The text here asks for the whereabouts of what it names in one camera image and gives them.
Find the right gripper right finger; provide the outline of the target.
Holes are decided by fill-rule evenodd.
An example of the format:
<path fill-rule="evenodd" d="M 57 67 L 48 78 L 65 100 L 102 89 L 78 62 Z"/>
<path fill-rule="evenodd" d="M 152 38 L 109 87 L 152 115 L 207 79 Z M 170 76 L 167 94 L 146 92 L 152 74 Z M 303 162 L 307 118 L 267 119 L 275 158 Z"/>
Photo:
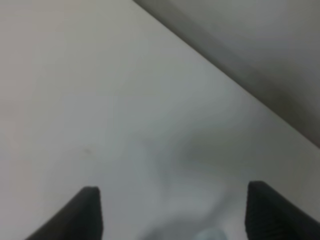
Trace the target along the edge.
<path fill-rule="evenodd" d="M 244 225 L 249 240 L 320 238 L 320 223 L 263 181 L 248 184 Z"/>

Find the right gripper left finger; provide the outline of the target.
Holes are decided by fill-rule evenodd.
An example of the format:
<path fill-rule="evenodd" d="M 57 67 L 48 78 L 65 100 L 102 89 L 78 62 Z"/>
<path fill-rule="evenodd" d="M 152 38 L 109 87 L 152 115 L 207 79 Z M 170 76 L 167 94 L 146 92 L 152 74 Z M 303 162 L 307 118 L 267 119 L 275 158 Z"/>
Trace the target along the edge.
<path fill-rule="evenodd" d="M 96 186 L 82 188 L 29 240 L 101 240 L 103 213 L 101 192 Z"/>

